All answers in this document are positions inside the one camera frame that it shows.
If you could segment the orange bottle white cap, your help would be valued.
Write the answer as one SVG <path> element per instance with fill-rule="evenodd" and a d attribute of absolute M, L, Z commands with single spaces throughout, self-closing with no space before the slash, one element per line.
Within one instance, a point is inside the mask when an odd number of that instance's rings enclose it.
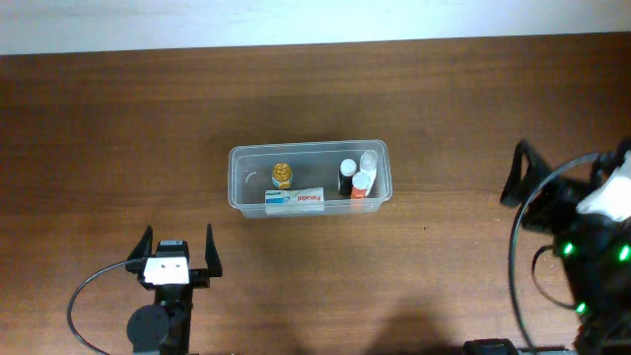
<path fill-rule="evenodd" d="M 364 172 L 358 172 L 352 177 L 352 190 L 351 190 L 351 198 L 352 199 L 364 199 L 368 190 L 371 187 L 371 177 L 369 174 Z"/>

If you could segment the small gold-lid jar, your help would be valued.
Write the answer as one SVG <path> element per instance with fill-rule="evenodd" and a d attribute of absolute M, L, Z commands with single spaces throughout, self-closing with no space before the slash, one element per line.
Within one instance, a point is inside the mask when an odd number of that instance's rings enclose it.
<path fill-rule="evenodd" d="M 293 171 L 286 163 L 278 163 L 272 170 L 272 182 L 279 189 L 288 189 L 293 180 Z"/>

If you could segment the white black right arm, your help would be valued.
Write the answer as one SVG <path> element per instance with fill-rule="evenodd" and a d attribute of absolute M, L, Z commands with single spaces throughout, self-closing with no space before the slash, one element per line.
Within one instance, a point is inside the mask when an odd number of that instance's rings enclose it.
<path fill-rule="evenodd" d="M 550 167 L 527 141 L 515 148 L 500 202 L 518 212 L 508 246 L 508 288 L 522 348 L 507 338 L 465 342 L 465 354 L 627 354 L 630 351 L 630 142 Z M 517 292 L 522 230 L 551 236 L 538 249 L 560 259 L 572 295 L 550 303 L 576 314 L 571 348 L 539 347 L 526 327 Z"/>

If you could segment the white spray bottle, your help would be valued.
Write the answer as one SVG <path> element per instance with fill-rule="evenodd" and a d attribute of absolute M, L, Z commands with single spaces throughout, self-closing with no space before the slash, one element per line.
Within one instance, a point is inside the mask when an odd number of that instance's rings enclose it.
<path fill-rule="evenodd" d="M 367 150 L 360 158 L 360 172 L 369 176 L 370 184 L 366 189 L 366 195 L 372 191 L 378 172 L 379 154 L 375 150 Z"/>

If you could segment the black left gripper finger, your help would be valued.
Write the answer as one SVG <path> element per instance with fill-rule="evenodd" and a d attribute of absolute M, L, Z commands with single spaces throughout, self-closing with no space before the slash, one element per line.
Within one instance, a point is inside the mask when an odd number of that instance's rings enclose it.
<path fill-rule="evenodd" d="M 127 257 L 128 260 L 139 260 L 151 255 L 153 244 L 153 228 L 148 225 L 140 241 Z"/>
<path fill-rule="evenodd" d="M 211 224 L 207 225 L 206 230 L 205 261 L 210 278 L 219 278 L 223 276 L 223 265 L 214 242 Z"/>

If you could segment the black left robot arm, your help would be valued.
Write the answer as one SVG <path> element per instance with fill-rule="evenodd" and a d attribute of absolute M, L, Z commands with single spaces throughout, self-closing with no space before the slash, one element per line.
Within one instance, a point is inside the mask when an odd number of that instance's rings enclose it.
<path fill-rule="evenodd" d="M 223 276 L 213 229 L 206 228 L 206 266 L 189 266 L 188 243 L 161 241 L 153 248 L 153 229 L 147 227 L 127 257 L 125 270 L 137 276 L 138 283 L 154 293 L 152 304 L 143 306 L 129 318 L 127 338 L 134 354 L 182 355 L 189 352 L 193 292 L 210 287 L 212 278 Z"/>

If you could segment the white Panadol box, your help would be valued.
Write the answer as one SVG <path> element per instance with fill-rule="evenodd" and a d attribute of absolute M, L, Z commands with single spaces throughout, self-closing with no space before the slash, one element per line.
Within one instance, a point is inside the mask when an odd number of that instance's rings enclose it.
<path fill-rule="evenodd" d="M 298 190 L 267 190 L 264 207 L 267 215 L 310 214 L 324 211 L 322 187 Z"/>

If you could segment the dark bottle white cap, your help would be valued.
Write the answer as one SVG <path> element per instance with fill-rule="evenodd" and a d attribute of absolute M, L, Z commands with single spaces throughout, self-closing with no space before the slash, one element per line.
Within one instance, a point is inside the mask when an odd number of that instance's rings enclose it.
<path fill-rule="evenodd" d="M 338 191 L 341 196 L 349 197 L 352 192 L 352 178 L 356 174 L 357 164 L 353 159 L 344 159 L 339 166 Z"/>

